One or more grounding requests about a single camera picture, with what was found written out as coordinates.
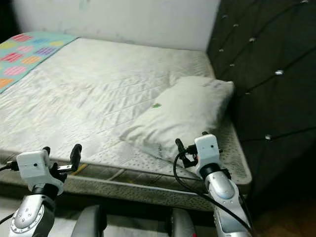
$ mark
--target pillow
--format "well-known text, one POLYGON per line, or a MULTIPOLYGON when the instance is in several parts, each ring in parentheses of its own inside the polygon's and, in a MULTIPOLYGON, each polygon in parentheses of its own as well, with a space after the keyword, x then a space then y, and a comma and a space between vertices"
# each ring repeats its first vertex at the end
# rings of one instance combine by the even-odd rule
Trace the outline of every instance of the pillow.
POLYGON ((120 139, 157 158, 174 160, 178 154, 175 139, 188 146, 203 131, 215 130, 233 90, 231 81, 180 78, 122 132, 120 139))

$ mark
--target black cable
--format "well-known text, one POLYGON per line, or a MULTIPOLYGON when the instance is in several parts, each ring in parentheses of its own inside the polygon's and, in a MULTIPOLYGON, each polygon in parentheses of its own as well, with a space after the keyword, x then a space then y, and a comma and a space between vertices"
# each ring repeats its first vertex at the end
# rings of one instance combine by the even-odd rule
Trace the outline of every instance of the black cable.
POLYGON ((174 159, 173 162, 173 175, 175 177, 175 179, 177 180, 177 182, 183 186, 184 188, 188 189, 189 191, 199 195, 201 198, 204 198, 206 200, 208 200, 209 202, 211 202, 213 205, 219 207, 220 209, 222 209, 223 211, 227 212, 228 214, 230 214, 232 217, 234 217, 238 222, 240 222, 240 224, 242 226, 244 226, 246 228, 246 230, 252 235, 255 236, 253 230, 247 225, 247 223, 245 223, 240 217, 238 217, 236 214, 234 214, 233 212, 231 212, 229 209, 227 209, 226 207, 224 207, 222 204, 218 203, 217 201, 215 201, 214 199, 210 198, 209 196, 206 196, 205 194, 203 194, 202 192, 193 189, 192 187, 190 187, 188 184, 186 184, 184 181, 182 181, 179 176, 177 175, 177 161, 179 159, 180 156, 184 155, 186 152, 181 152, 179 153, 176 158, 174 159))
POLYGON ((14 215, 14 213, 8 215, 7 217, 4 217, 2 220, 0 220, 0 225, 5 222, 6 220, 10 219, 12 216, 14 215))
POLYGON ((246 203, 246 199, 243 197, 243 195, 239 195, 240 196, 240 199, 242 200, 242 203, 243 203, 243 209, 246 213, 246 216, 248 218, 248 221, 249 221, 249 224, 250 224, 250 227, 253 228, 253 222, 252 222, 252 218, 251 218, 251 215, 250 215, 250 211, 248 209, 248 205, 246 203))
POLYGON ((8 165, 5 165, 5 166, 3 166, 3 167, 0 168, 0 171, 3 171, 3 170, 5 170, 5 169, 10 169, 10 167, 9 167, 8 165))

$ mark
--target colorful blanket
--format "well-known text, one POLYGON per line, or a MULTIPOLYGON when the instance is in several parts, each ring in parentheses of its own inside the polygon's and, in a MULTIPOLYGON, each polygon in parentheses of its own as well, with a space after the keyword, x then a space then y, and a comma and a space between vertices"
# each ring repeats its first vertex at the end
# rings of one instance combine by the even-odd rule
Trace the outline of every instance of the colorful blanket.
POLYGON ((0 93, 76 38, 49 32, 28 32, 1 43, 0 93))

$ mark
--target wooden floor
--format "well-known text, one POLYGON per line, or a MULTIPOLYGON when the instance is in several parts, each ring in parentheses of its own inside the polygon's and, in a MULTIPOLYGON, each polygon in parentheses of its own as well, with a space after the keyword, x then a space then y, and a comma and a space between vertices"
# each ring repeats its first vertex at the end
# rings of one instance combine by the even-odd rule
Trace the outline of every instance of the wooden floor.
POLYGON ((316 237, 316 199, 269 211, 255 221, 258 237, 316 237))

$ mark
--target white mattress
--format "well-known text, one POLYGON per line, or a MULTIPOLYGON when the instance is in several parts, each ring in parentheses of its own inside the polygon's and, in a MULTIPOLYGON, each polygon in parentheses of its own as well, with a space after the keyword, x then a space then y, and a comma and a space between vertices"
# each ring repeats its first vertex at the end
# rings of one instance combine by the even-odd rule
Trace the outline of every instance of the white mattress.
POLYGON ((118 132, 152 105, 169 80, 213 77, 203 52, 77 39, 0 95, 0 148, 51 147, 68 160, 169 173, 170 163, 119 140, 118 132))

